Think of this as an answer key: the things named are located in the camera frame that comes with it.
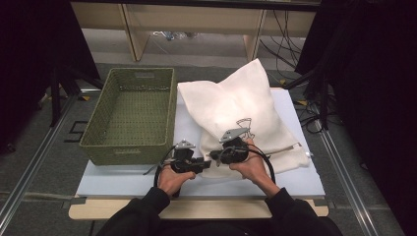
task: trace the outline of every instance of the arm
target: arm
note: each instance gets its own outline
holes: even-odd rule
[[[252,140],[248,146],[255,149]],[[266,195],[266,203],[272,214],[275,235],[341,235],[331,219],[318,217],[310,205],[301,200],[293,200],[285,188],[280,189],[267,175],[260,156],[249,152],[246,161],[230,164],[230,169],[239,171],[243,178],[251,180]]]
[[[101,235],[150,235],[159,225],[159,214],[168,207],[170,197],[182,184],[194,179],[194,172],[175,173],[169,165],[163,167],[158,187],[152,187],[141,199],[132,199],[125,207],[117,211],[97,233]]]

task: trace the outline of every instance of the metal bracket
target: metal bracket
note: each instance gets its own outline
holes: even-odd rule
[[[249,132],[249,128],[238,128],[233,130],[228,130],[224,133],[223,137],[219,140],[219,142],[226,143],[228,141],[232,141],[235,138],[239,137],[242,134]]]
[[[189,143],[188,141],[184,139],[175,146],[175,149],[187,149],[187,148],[195,148],[195,147],[196,147],[195,145],[192,145],[191,143]]]

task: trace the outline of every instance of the black device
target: black device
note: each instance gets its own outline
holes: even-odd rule
[[[186,173],[193,171],[196,174],[203,172],[204,169],[207,169],[211,165],[211,161],[205,161],[203,157],[193,158],[194,151],[191,148],[195,148],[195,145],[190,144],[186,140],[182,140],[176,146],[173,146],[166,156],[174,150],[174,155],[172,158],[166,159],[166,156],[157,164],[155,176],[153,179],[153,186],[157,187],[159,173],[162,170],[164,164],[169,164],[173,171],[176,173]],[[172,195],[174,198],[178,198],[180,195],[180,190],[177,193]]]
[[[223,143],[222,150],[212,150],[209,153],[209,156],[217,162],[217,166],[219,166],[220,163],[239,163],[248,158],[248,149],[248,145],[240,137],[237,137]]]
[[[240,136],[245,133],[249,134],[249,131],[249,128],[238,128],[226,131],[223,137],[219,140],[219,142],[223,145],[223,149],[212,150],[209,153],[209,156],[215,160],[217,162],[217,166],[219,166],[220,163],[231,164],[243,162],[248,158],[249,152],[256,153],[267,164],[270,178],[272,179],[272,182],[275,183],[275,174],[272,164],[269,161],[269,157],[256,146],[253,146],[255,149],[249,148],[249,145],[244,142],[242,138],[240,138]]]
[[[189,148],[175,149],[174,157],[170,160],[172,170],[177,173],[193,171],[199,174],[210,167],[210,160],[205,161],[203,157],[193,158],[193,153]]]

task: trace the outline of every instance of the black tripod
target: black tripod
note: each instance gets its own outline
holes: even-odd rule
[[[316,67],[299,79],[284,86],[285,89],[293,89],[309,81],[304,96],[307,99],[313,99],[318,93],[320,94],[320,121],[325,130],[328,129],[328,82],[334,75],[334,68],[340,65],[364,12],[364,3],[361,0],[352,0]]]
[[[56,122],[61,117],[59,86],[61,85],[68,95],[78,95],[81,91],[74,78],[83,79],[90,85],[95,86],[98,89],[103,89],[103,82],[99,79],[91,78],[89,75],[71,66],[53,65],[50,75],[52,97],[51,127],[54,127]]]

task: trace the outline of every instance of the metal frame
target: metal frame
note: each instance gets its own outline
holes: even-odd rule
[[[313,107],[315,112],[319,112],[317,106]],[[322,123],[320,120],[316,121],[316,126],[318,129],[321,129]],[[359,225],[362,228],[364,235],[366,236],[377,236],[380,235],[378,232],[374,221],[365,206],[364,201],[359,195],[358,190],[356,189],[355,184],[352,181],[352,178],[349,175],[349,172],[346,169],[346,166],[343,162],[343,158],[340,156],[337,148],[331,138],[331,135],[328,130],[322,130],[320,133],[323,144],[325,145],[326,150],[328,151],[328,156],[330,157],[331,163],[333,164],[334,170],[337,173],[337,177],[340,180],[340,183],[343,187],[346,197],[350,202],[352,209],[358,219]]]
[[[257,1],[257,0],[73,0],[72,2],[86,3],[117,3],[117,4],[141,4],[160,6],[184,6],[184,7],[213,7],[213,8],[239,8],[239,9],[261,9],[261,10],[285,10],[301,12],[317,12],[323,9],[320,2],[278,2],[278,1]],[[339,4],[325,6],[329,10],[340,9]]]
[[[42,165],[43,160],[48,155],[49,150],[52,147],[59,131],[61,130],[61,127],[67,114],[69,113],[70,108],[76,100],[76,95],[69,96],[63,107],[61,118],[57,120],[57,123],[54,127],[49,128],[48,133],[46,134],[45,138],[31,159],[30,164],[28,165],[16,187],[13,189],[12,193],[9,195],[6,203],[3,205],[3,208],[0,211],[0,235],[3,235],[6,227],[12,220],[12,217],[18,209],[23,197],[25,196],[27,189],[30,187],[31,181],[34,179],[34,176]]]

